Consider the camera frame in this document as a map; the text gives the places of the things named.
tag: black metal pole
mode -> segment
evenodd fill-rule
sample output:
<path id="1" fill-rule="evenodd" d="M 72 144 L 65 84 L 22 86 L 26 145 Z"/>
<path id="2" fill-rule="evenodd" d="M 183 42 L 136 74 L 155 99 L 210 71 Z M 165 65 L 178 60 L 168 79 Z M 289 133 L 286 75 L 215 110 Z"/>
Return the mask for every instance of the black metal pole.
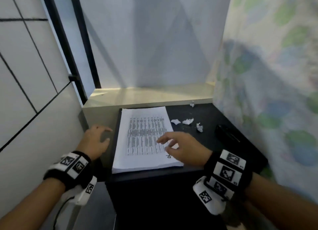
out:
<path id="1" fill-rule="evenodd" d="M 85 19 L 84 19 L 82 7 L 80 4 L 80 0 L 71 0 L 71 1 L 73 4 L 74 13 L 75 13 L 75 16 L 77 19 L 77 23 L 78 23 L 78 26 L 80 29 L 80 34 L 82 36 L 82 41 L 83 41 L 83 45 L 84 45 L 85 52 L 87 55 L 89 67 L 91 69 L 95 88 L 101 88 L 101 82 L 100 82 L 99 77 L 98 77 L 97 68 L 96 68 L 96 64 L 95 64 L 95 60 L 94 60 L 94 55 L 93 55 L 91 43 L 89 40 L 89 36 L 88 36 L 88 32 L 87 32 L 87 28 L 86 28 Z"/>
<path id="2" fill-rule="evenodd" d="M 68 43 L 68 40 L 65 34 L 65 31 L 61 22 L 61 18 L 58 14 L 58 10 L 56 8 L 55 2 L 54 0 L 44 0 L 44 3 L 50 15 L 58 40 L 61 44 L 61 48 L 63 50 L 66 62 L 71 71 L 71 74 L 72 74 L 71 77 L 73 78 L 73 80 L 71 81 L 75 82 L 75 85 L 80 95 L 80 98 L 82 100 L 82 103 L 85 104 L 87 101 L 87 96 L 86 96 L 84 86 L 83 86 L 82 80 L 80 78 L 80 75 L 79 75 L 79 72 L 73 57 L 73 53 L 71 51 L 70 45 Z"/>

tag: black wristband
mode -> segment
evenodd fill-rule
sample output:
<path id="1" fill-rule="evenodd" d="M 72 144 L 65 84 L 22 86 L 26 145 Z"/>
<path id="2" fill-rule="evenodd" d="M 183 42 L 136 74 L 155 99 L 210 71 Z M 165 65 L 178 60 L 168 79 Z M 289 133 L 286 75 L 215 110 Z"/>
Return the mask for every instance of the black wristband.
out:
<path id="1" fill-rule="evenodd" d="M 226 188 L 233 192 L 242 192 L 252 180 L 252 169 L 248 162 L 227 150 L 213 152 L 204 166 L 207 180 L 206 186 L 211 177 L 219 181 Z"/>
<path id="2" fill-rule="evenodd" d="M 87 187 L 93 177 L 90 167 L 91 159 L 80 151 L 73 151 L 50 166 L 45 173 L 43 180 L 47 178 L 56 178 L 65 184 L 65 191 L 81 185 Z"/>

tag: stack of paper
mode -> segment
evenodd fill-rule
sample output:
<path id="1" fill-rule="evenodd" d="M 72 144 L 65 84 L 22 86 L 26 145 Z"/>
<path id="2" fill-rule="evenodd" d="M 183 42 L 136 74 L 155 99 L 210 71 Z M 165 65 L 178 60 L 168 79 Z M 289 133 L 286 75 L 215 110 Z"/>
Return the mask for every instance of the stack of paper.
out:
<path id="1" fill-rule="evenodd" d="M 164 150 L 168 142 L 157 144 L 167 131 L 173 129 L 166 107 L 123 109 L 112 172 L 183 166 Z"/>

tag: person's left arm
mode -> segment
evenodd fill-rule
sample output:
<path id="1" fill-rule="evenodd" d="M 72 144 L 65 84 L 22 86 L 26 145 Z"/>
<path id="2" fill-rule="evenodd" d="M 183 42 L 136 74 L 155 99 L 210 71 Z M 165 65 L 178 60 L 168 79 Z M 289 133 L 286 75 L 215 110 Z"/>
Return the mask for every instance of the person's left arm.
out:
<path id="1" fill-rule="evenodd" d="M 87 130 L 77 147 L 95 160 L 106 151 L 109 139 L 100 142 L 104 131 L 112 131 L 105 126 L 94 125 Z M 11 212 L 0 219 L 1 230 L 35 230 L 41 227 L 55 204 L 65 192 L 65 185 L 58 179 L 47 178 Z"/>

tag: black cable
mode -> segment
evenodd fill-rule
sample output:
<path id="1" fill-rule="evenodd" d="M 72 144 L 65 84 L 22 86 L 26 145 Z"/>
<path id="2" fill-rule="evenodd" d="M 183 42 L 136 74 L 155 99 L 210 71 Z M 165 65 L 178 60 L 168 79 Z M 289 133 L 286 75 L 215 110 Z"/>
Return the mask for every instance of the black cable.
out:
<path id="1" fill-rule="evenodd" d="M 65 202 L 63 202 L 63 204 L 61 205 L 61 207 L 60 207 L 60 209 L 58 210 L 58 213 L 56 214 L 56 217 L 55 217 L 55 219 L 54 219 L 53 230 L 55 230 L 55 225 L 56 225 L 56 222 L 57 222 L 57 220 L 58 220 L 58 216 L 59 216 L 59 214 L 61 213 L 62 208 L 64 207 L 64 205 L 65 205 L 69 200 L 72 200 L 72 199 L 74 199 L 74 198 L 75 198 L 75 196 L 70 197 L 70 198 L 67 199 Z"/>

